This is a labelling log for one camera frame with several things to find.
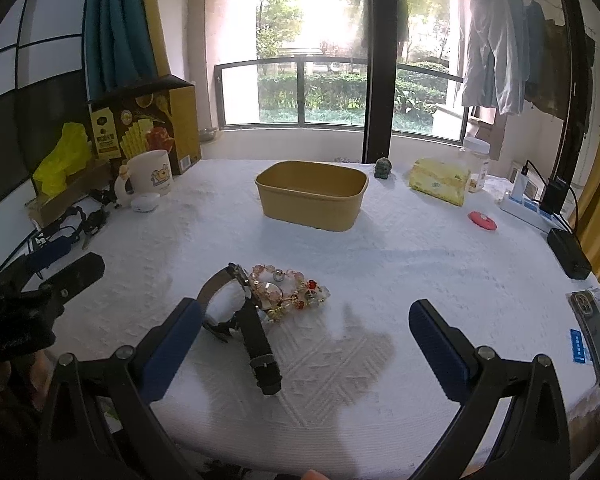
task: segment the coffee mug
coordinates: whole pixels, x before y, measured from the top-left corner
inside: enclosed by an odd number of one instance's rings
[[[131,179],[133,193],[126,192],[125,184],[128,178]],[[114,190],[118,203],[128,206],[136,194],[168,193],[172,183],[169,154],[166,150],[153,150],[140,153],[126,165],[120,166],[120,176],[116,179]]]

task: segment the human hand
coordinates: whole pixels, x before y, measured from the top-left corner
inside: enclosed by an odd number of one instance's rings
[[[309,469],[309,471],[307,471],[306,473],[304,473],[304,475],[302,475],[301,480],[329,480],[329,479],[322,473],[318,473],[317,471],[314,471],[313,469]]]

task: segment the blue label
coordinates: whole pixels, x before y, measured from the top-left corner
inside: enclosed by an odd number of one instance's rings
[[[525,207],[527,209],[531,209],[531,211],[538,212],[538,206],[536,205],[535,202],[531,202],[529,200],[525,200]]]
[[[571,349],[573,350],[573,362],[584,364],[586,362],[584,343],[580,330],[571,329]]]

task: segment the white tablecloth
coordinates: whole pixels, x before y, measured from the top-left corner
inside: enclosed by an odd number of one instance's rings
[[[593,367],[573,362],[569,335],[578,326],[566,299],[597,280],[569,280],[542,233],[488,193],[459,208],[409,189],[395,173],[376,180],[372,166],[353,164],[370,175],[369,186],[353,228],[333,233],[263,215],[253,179],[270,164],[203,160],[156,211],[113,213],[90,245],[106,273],[67,304],[52,351],[109,356],[138,343],[228,262],[273,264],[303,272],[332,297],[270,331],[283,375],[273,397],[256,386],[240,343],[200,333],[164,399],[152,404],[185,449],[260,470],[408,476],[458,409],[411,336],[407,314],[420,298],[503,358],[551,356],[570,416],[584,397],[586,409],[600,404]],[[497,231],[473,224],[472,210],[493,218]],[[239,306],[233,283],[209,310],[221,317]],[[505,410],[501,402],[498,424]]]

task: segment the power strip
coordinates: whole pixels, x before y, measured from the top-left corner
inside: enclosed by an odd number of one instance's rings
[[[555,219],[553,215],[545,213],[540,209],[537,202],[533,202],[526,196],[523,196],[522,202],[511,198],[510,192],[506,191],[504,197],[500,201],[500,209],[506,211],[510,215],[513,215],[533,227],[540,229],[544,233],[548,233],[551,229],[562,229],[563,225]]]

